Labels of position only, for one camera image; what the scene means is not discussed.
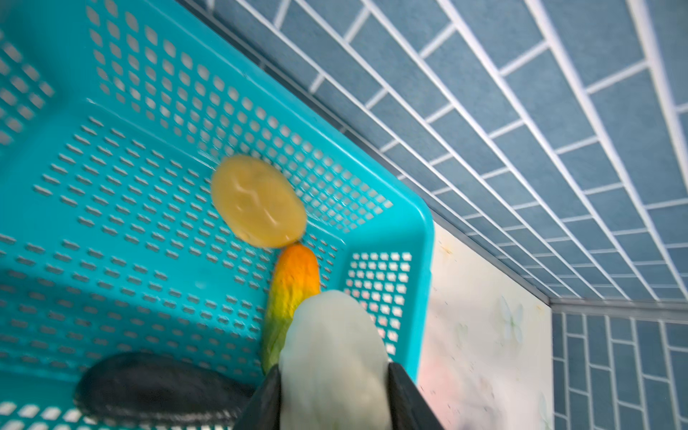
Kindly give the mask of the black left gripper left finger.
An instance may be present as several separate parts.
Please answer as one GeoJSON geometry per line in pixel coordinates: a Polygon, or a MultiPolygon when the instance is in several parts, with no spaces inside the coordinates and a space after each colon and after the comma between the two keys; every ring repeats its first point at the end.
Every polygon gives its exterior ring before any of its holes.
{"type": "Polygon", "coordinates": [[[281,372],[274,365],[234,424],[234,430],[277,430],[281,415],[281,372]]]}

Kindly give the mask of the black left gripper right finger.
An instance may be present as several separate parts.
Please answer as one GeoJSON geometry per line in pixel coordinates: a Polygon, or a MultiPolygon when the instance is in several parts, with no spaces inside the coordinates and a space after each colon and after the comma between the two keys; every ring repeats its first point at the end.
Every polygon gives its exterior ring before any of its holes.
{"type": "Polygon", "coordinates": [[[404,367],[396,362],[388,365],[387,391],[394,430],[444,429],[404,367]]]}

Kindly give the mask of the white toy daikon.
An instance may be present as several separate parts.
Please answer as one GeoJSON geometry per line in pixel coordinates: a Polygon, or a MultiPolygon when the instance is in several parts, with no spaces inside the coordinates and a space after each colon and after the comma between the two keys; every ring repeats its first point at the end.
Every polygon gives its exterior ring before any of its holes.
{"type": "Polygon", "coordinates": [[[300,305],[279,356],[282,429],[390,429],[389,355],[360,302],[329,290],[300,305]]]}

